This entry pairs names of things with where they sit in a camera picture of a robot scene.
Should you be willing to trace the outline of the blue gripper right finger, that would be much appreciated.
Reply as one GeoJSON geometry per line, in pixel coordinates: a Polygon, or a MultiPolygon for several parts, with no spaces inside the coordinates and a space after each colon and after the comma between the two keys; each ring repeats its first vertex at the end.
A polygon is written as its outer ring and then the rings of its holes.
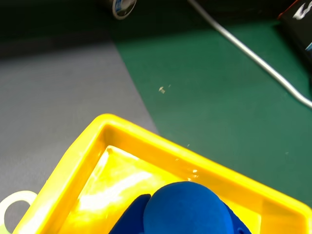
{"type": "Polygon", "coordinates": [[[240,220],[240,218],[231,210],[231,208],[224,203],[229,215],[232,219],[234,234],[251,234],[248,227],[240,220]]]}

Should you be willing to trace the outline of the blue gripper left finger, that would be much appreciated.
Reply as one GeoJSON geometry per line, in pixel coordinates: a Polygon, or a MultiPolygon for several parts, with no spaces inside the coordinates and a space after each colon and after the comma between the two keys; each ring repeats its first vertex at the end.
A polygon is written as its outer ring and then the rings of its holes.
{"type": "Polygon", "coordinates": [[[121,215],[109,234],[143,234],[143,214],[150,194],[138,196],[121,215]]]}

